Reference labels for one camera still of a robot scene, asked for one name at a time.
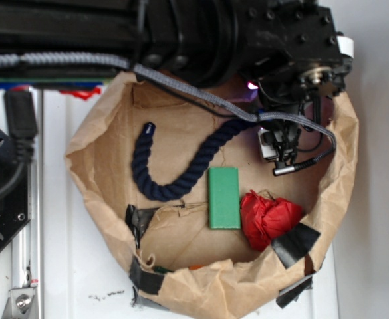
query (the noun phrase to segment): screw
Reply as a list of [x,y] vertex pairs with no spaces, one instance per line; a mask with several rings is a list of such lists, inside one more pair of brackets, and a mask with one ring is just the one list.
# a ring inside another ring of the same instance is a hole
[[249,8],[247,15],[249,16],[249,18],[254,19],[258,16],[258,11],[255,8]]
[[335,44],[337,44],[337,42],[338,42],[338,39],[334,35],[332,35],[330,38],[328,38],[328,43],[330,45],[335,45]]
[[319,85],[321,83],[321,77],[322,75],[319,73],[314,73],[309,76],[309,80],[311,81],[312,84],[314,85]]
[[275,19],[275,13],[274,13],[274,11],[272,11],[272,10],[267,10],[267,12],[266,12],[266,14],[265,14],[265,18],[266,18],[266,20],[268,20],[268,21],[274,20],[274,19]]
[[299,21],[299,20],[302,20],[302,18],[303,18],[303,13],[300,11],[297,11],[295,13],[295,19]]
[[321,19],[321,23],[323,25],[328,25],[330,22],[332,22],[331,19],[330,19],[330,15],[326,15],[325,17],[323,17]]
[[188,63],[188,57],[184,55],[178,55],[174,61],[174,69],[180,70]]
[[305,43],[305,42],[307,42],[308,41],[308,36],[306,35],[306,34],[301,34],[300,36],[299,36],[299,42],[300,43]]
[[303,90],[307,88],[307,84],[305,83],[305,78],[300,78],[299,83],[301,83],[299,87],[302,88]]
[[162,63],[162,57],[158,54],[150,54],[144,59],[144,65],[150,68],[157,68]]
[[20,297],[17,298],[15,301],[15,305],[17,306],[18,309],[21,311],[27,310],[30,307],[30,304],[32,303],[32,300],[30,299],[29,296],[26,294],[22,294]]

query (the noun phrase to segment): brown paper bag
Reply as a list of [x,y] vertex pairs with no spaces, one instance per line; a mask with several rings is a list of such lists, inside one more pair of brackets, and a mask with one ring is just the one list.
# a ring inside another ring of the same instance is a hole
[[[235,88],[239,88],[237,81],[214,93],[232,101],[249,99],[248,92]],[[321,234],[309,252],[315,271],[346,213],[357,162],[358,119],[346,94],[334,104],[328,128],[336,134],[337,151],[312,169],[273,177],[272,164],[260,159],[256,129],[228,142],[211,163],[211,167],[239,168],[240,196],[250,189],[268,189],[304,208],[301,222]],[[210,230],[205,176],[180,201],[163,207],[163,203],[147,200],[132,181],[130,168],[134,141],[146,122],[156,125],[150,174],[163,185],[187,168],[199,145],[223,120],[122,73],[87,116],[66,152],[66,165],[86,208],[122,268],[129,272],[136,256],[144,271],[155,265],[176,270],[164,277],[158,294],[140,290],[141,296],[194,318],[240,318],[305,276],[304,259],[286,269],[271,246],[258,253],[250,249],[241,231]],[[128,204],[162,207],[139,250],[124,222]],[[184,208],[172,207],[181,204]],[[188,270],[190,265],[206,266]]]

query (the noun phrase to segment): red cloth bundle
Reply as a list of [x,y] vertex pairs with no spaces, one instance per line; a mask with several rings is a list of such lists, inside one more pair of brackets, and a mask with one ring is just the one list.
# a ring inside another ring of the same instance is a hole
[[241,200],[241,226],[251,247],[258,251],[290,231],[302,217],[302,207],[283,198],[266,199],[250,191]]

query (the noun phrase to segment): green block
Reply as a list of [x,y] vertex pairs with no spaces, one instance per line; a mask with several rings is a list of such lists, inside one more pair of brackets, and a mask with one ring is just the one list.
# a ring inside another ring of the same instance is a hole
[[209,168],[209,226],[212,229],[241,228],[237,168]]

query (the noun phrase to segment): twisted rope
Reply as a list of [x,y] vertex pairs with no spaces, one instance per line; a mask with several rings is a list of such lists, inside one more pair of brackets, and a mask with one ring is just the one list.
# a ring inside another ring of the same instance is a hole
[[203,142],[190,166],[179,178],[171,184],[158,185],[155,181],[152,181],[147,167],[156,126],[153,123],[147,123],[136,140],[134,158],[132,160],[132,174],[138,189],[151,200],[171,201],[180,199],[191,191],[192,187],[207,170],[209,163],[221,146],[224,146],[225,143],[241,131],[252,128],[255,125],[256,123],[238,119],[227,121]]

